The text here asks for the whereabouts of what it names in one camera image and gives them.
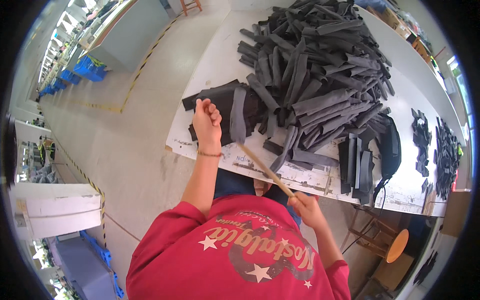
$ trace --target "hand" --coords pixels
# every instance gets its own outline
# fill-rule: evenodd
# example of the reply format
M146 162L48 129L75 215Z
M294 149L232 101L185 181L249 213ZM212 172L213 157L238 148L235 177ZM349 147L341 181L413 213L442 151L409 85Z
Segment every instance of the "hand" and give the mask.
M293 210L301 217L305 225L314 230L322 229L326 225L325 217L314 197L296 192L295 197L290 197L287 204L293 206Z
M210 99L197 99L197 107L193 116L193 128L198 138L198 151L208 154L222 152L220 138L222 116Z

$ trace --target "wooden stick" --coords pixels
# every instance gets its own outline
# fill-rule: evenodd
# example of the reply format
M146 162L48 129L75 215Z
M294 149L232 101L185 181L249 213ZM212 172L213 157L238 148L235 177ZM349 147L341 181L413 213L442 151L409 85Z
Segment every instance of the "wooden stick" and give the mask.
M290 197L295 197L291 189L288 188L283 182L280 181L280 178L272 171L270 168L268 168L253 152L245 145L242 145L240 143L237 143L237 145L262 169L268 177L270 177L277 185L279 188L282 189L282 191L287 194L287 196Z

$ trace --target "orange stool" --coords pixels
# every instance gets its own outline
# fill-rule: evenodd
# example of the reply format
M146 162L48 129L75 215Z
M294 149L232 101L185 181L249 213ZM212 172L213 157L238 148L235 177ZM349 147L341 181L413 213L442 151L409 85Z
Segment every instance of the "orange stool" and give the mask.
M343 250L343 247L347 243L347 240L350 236L350 233L359 237L357 244L362 246L365 249L370 250L374 254L383 257L387 263L394 262L403 252L405 246L408 242L408 230L404 229L402 231L398 231L395 228L387 225L385 222L381 221L378 215L372 213L368 210L363 210L357 206L354 206L355 214L353 216L352 223L350 228L348 228L347 236L345 237L340 250ZM363 227L361 231L356 231L353 229L355 225L355 220L357 219L357 215L359 211L364 211L365 213L369 214L372 218L370 221ZM368 237L364 235L362 232L368 227L368 225L372 225L378 229L378 233L373 237Z
M202 6L200 5L199 0L193 0L192 2L187 3L187 4L185 4L185 0L180 0L180 2L181 2L181 6L183 7L183 13L185 14L185 16L188 16L187 15L187 10L194 9L195 7L198 7L198 9L200 11L202 11ZM192 4L196 4L196 5L193 6L193 7L187 8L187 6L192 5Z

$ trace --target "printed graphic on shirt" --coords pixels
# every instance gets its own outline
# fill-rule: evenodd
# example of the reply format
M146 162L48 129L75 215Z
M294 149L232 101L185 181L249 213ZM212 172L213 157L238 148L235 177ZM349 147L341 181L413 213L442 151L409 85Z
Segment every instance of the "printed graphic on shirt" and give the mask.
M218 216L199 241L203 251L229 246L228 258L235 271L246 281L262 283L290 272L307 289L314 272L315 252L292 229L282 228L270 217L255 212Z

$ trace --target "jeans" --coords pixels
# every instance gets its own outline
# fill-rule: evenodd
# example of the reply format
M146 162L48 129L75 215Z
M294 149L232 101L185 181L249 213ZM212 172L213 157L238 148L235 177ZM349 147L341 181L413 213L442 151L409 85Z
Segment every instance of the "jeans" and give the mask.
M218 197L234 194L255 196L253 178L219 168L216 174L215 194L213 198L216 199ZM273 184L263 197L282 204L300 228L301 218L295 213L293 207L287 205L288 196L277 185Z

